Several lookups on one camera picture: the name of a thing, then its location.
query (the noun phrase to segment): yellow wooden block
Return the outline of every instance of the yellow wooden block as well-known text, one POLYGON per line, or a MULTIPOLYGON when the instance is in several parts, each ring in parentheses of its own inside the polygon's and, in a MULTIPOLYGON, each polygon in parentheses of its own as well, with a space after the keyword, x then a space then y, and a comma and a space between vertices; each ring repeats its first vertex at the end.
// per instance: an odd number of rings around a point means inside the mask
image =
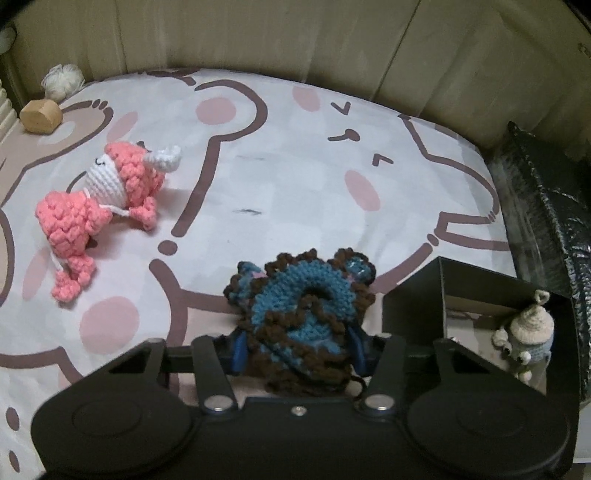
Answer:
POLYGON ((21 110, 20 118, 27 132, 50 134, 60 125, 63 114, 53 100, 31 100, 21 110))

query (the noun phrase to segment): ball of yarn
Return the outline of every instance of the ball of yarn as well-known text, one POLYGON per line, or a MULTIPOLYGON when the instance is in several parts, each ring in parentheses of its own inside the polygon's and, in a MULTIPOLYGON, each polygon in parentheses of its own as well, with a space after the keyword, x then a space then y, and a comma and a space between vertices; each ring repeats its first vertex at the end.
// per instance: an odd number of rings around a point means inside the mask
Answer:
POLYGON ((84 75, 82 75, 82 71, 72 64, 56 65, 41 81, 41 86, 45 90, 45 98, 49 98, 56 103, 74 95, 82 89, 83 85, 84 75))

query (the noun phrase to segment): crochet toy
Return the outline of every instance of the crochet toy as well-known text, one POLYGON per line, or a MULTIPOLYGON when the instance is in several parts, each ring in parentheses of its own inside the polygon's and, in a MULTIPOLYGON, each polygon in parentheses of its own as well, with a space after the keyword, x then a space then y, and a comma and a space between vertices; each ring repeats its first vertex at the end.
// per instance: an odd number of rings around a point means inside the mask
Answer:
POLYGON ((523 382, 531 380, 531 367, 550 361, 554 340, 554 319, 542 306, 550 299, 546 291, 537 290, 535 304, 526 308, 509 322, 509 328, 501 326, 492 336, 492 343, 502 348, 512 363, 516 376, 523 382))
POLYGON ((180 148, 147 151, 127 142, 108 144, 86 174, 82 192, 50 192, 37 204, 35 216, 51 246, 56 283, 51 294, 70 302, 90 283, 96 266, 86 244, 111 221, 112 214, 156 225, 154 195, 180 162, 180 148))
POLYGON ((340 249, 323 261, 316 250, 282 253, 262 270, 238 264, 224 290, 239 306, 251 364, 275 392, 326 395, 351 380, 347 324, 361 325, 375 296, 375 267, 363 254, 340 249))

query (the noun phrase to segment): pink and white crochet animal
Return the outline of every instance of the pink and white crochet animal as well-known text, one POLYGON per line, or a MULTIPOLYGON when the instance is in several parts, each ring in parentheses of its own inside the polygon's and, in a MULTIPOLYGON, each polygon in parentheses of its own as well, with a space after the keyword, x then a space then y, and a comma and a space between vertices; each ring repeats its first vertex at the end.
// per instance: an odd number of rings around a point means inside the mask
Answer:
POLYGON ((57 267, 55 299, 70 302, 90 283, 96 265, 86 245, 113 213, 139 220, 146 230, 156 226, 154 195, 179 163, 179 147, 152 153, 128 142, 111 143, 88 170, 82 192, 50 192, 37 204, 35 216, 57 267))

